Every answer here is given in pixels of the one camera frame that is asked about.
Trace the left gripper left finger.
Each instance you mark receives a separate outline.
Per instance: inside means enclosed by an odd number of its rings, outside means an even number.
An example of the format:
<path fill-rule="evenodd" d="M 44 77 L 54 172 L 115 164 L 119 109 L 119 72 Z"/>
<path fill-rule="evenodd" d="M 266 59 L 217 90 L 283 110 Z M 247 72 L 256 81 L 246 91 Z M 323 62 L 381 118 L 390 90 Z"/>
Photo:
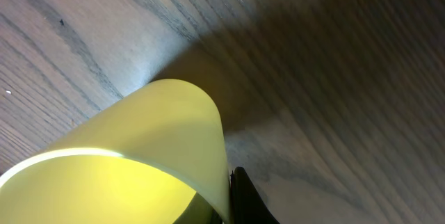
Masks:
<path fill-rule="evenodd" d="M 184 212 L 173 224 L 222 224 L 223 220 L 213 207 L 196 193 Z"/>

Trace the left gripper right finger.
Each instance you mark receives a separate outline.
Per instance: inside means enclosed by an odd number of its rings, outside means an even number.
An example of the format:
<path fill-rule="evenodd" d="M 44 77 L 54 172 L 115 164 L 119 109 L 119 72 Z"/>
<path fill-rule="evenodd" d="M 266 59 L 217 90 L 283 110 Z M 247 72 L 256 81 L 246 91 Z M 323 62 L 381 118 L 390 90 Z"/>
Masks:
<path fill-rule="evenodd" d="M 230 175 L 235 224 L 279 224 L 261 199 L 246 170 L 236 167 Z"/>

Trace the yellow plastic cup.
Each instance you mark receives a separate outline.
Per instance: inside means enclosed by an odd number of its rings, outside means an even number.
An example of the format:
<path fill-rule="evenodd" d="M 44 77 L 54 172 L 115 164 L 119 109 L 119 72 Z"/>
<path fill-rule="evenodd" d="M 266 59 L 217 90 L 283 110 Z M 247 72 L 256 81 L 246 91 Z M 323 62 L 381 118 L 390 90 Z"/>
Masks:
<path fill-rule="evenodd" d="M 222 123 L 201 88 L 147 84 L 1 176 L 2 223 L 174 223 L 199 193 L 232 221 Z"/>

